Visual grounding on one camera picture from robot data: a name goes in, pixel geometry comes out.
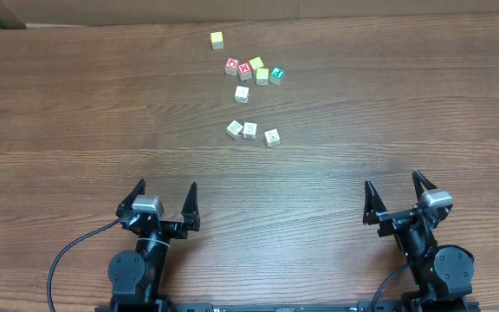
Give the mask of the red M wooden block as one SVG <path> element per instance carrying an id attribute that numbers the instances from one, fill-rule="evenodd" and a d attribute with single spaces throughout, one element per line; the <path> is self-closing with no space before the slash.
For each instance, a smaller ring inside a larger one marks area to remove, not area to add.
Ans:
<path id="1" fill-rule="evenodd" d="M 253 69 L 249 62 L 241 62 L 237 66 L 237 73 L 241 81 L 247 81 L 253 77 Z"/>

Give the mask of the white block row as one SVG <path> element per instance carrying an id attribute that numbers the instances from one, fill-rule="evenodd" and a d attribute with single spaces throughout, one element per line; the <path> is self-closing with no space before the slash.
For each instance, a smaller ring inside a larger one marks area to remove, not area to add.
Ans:
<path id="1" fill-rule="evenodd" d="M 243 125 L 243 137 L 245 139 L 256 139 L 257 136 L 257 127 L 256 123 L 245 122 Z"/>
<path id="2" fill-rule="evenodd" d="M 281 143 L 281 138 L 276 129 L 268 130 L 264 133 L 267 147 L 278 146 Z"/>
<path id="3" fill-rule="evenodd" d="M 234 140 L 238 140 L 243 133 L 243 125 L 233 120 L 227 127 L 226 133 Z"/>

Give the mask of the green wooden block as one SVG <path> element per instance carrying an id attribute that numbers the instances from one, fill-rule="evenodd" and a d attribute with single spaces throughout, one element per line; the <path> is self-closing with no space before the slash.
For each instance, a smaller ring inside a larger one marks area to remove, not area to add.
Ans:
<path id="1" fill-rule="evenodd" d="M 269 71 L 269 82 L 275 85 L 281 85 L 285 75 L 283 68 L 274 67 Z"/>

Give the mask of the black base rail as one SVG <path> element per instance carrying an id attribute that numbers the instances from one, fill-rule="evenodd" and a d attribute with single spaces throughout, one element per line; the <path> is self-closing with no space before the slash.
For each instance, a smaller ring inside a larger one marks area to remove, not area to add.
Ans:
<path id="1" fill-rule="evenodd" d="M 95 307 L 96 312 L 110 311 L 178 311 L 178 312 L 397 312 L 411 311 L 405 309 L 400 301 L 379 301 L 376 303 L 375 310 L 371 309 L 371 302 L 359 301 L 354 304 L 328 305 L 328 304 L 311 304 L 311 305 L 213 305 L 208 302 L 193 302 L 193 303 L 172 303 L 169 304 L 167 310 L 163 310 L 159 303 L 155 305 L 138 304 L 132 306 L 117 305 L 112 307 L 107 306 Z M 482 311 L 478 302 L 468 302 L 468 307 L 459 303 L 450 303 L 448 307 L 444 307 L 442 303 L 426 303 L 422 311 Z"/>

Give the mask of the yellow block cluster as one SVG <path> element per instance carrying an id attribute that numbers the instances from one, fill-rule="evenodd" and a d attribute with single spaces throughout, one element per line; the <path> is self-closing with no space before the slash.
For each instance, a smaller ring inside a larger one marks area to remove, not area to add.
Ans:
<path id="1" fill-rule="evenodd" d="M 267 68 L 258 68 L 256 70 L 256 84 L 258 86 L 269 84 L 269 70 Z"/>
<path id="2" fill-rule="evenodd" d="M 255 73 L 259 68 L 262 68 L 264 66 L 264 63 L 262 61 L 261 57 L 255 57 L 249 60 L 249 65 L 252 69 L 252 71 Z"/>

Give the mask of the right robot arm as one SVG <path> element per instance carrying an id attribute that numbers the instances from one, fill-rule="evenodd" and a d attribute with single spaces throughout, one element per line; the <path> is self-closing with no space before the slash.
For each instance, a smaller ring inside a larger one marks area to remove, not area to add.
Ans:
<path id="1" fill-rule="evenodd" d="M 433 230 L 450 214 L 453 197 L 432 184 L 420 171 L 412 173 L 418 202 L 408 210 L 389 212 L 370 180 L 364 183 L 365 203 L 362 222 L 378 225 L 380 237 L 393 236 L 406 264 L 383 281 L 362 311 L 468 311 L 479 312 L 478 302 L 468 302 L 472 293 L 474 256 L 454 245 L 440 245 Z M 416 290 L 405 292 L 398 302 L 382 302 L 385 286 L 404 270 L 412 273 Z"/>

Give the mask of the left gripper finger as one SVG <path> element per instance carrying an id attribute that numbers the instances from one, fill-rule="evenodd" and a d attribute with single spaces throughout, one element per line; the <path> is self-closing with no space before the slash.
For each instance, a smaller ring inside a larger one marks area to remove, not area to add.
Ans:
<path id="1" fill-rule="evenodd" d="M 133 208 L 133 202 L 139 195 L 144 195 L 146 189 L 146 182 L 144 179 L 141 179 L 137 185 L 133 188 L 133 190 L 119 203 L 116 216 L 122 217 L 123 214 L 131 210 Z"/>
<path id="2" fill-rule="evenodd" d="M 181 211 L 181 215 L 184 219 L 183 224 L 188 231 L 199 231 L 200 229 L 197 194 L 198 186 L 196 182 L 193 182 Z"/>

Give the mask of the red O wooden block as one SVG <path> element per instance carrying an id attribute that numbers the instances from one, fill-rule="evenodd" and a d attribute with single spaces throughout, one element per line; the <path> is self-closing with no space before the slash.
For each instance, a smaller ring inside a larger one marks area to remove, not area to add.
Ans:
<path id="1" fill-rule="evenodd" d="M 240 61 L 236 58 L 228 57 L 224 65 L 224 72 L 227 75 L 237 75 L 237 69 Z"/>

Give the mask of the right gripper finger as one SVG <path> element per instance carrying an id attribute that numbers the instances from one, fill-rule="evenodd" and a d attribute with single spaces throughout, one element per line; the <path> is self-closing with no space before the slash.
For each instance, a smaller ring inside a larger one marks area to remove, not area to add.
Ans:
<path id="1" fill-rule="evenodd" d="M 388 213 L 380 195 L 376 191 L 371 180 L 366 180 L 365 184 L 365 203 L 362 222 L 364 224 L 378 224 L 380 217 Z"/>
<path id="2" fill-rule="evenodd" d="M 431 192 L 437 191 L 437 187 L 432 184 L 432 182 L 430 182 L 430 180 L 428 180 L 418 169 L 413 171 L 412 180 L 418 202 L 426 202 L 430 197 Z"/>

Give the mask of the yellow block lower cluster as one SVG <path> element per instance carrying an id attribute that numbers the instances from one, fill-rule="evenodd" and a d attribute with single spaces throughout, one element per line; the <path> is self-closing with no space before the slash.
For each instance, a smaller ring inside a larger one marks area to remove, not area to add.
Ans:
<path id="1" fill-rule="evenodd" d="M 256 70 L 256 84 L 258 86 L 269 84 L 269 70 L 267 68 L 258 68 Z"/>

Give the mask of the cardboard box back edge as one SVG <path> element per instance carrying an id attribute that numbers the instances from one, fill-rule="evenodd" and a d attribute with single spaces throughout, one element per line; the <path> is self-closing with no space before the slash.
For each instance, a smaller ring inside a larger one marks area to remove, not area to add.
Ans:
<path id="1" fill-rule="evenodd" d="M 0 27 L 499 12 L 499 0 L 0 0 Z"/>

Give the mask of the yellow block upper cluster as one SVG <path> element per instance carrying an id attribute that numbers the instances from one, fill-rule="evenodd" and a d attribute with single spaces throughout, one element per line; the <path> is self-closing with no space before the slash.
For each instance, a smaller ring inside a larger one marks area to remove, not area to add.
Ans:
<path id="1" fill-rule="evenodd" d="M 252 71 L 255 73 L 259 68 L 262 68 L 264 66 L 264 63 L 262 61 L 261 57 L 255 57 L 249 60 L 249 65 L 252 69 Z"/>

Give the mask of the white block single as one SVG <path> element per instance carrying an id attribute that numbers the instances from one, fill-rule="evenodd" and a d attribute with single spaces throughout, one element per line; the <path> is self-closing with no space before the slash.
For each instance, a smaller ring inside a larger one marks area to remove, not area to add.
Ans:
<path id="1" fill-rule="evenodd" d="M 235 91 L 235 101 L 246 104 L 249 101 L 250 89 L 248 87 L 237 86 Z"/>

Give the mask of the far yellow wooden block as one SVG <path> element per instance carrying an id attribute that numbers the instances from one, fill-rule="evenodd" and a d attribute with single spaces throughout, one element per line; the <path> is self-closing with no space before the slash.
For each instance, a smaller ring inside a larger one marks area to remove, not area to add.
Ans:
<path id="1" fill-rule="evenodd" d="M 224 38 L 221 31 L 211 32 L 211 46 L 213 49 L 222 49 L 224 47 Z"/>

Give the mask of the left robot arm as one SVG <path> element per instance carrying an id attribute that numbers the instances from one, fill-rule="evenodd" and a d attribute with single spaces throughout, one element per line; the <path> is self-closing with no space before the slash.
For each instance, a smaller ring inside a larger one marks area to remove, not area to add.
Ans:
<path id="1" fill-rule="evenodd" d="M 160 293 L 167 254 L 173 239 L 185 240 L 191 231 L 200 229 L 195 183 L 185 198 L 181 222 L 164 220 L 161 199 L 146 195 L 145 189 L 142 179 L 116 211 L 118 223 L 137 236 L 137 243 L 133 250 L 115 255 L 108 265 L 111 311 L 175 311 L 172 299 Z"/>

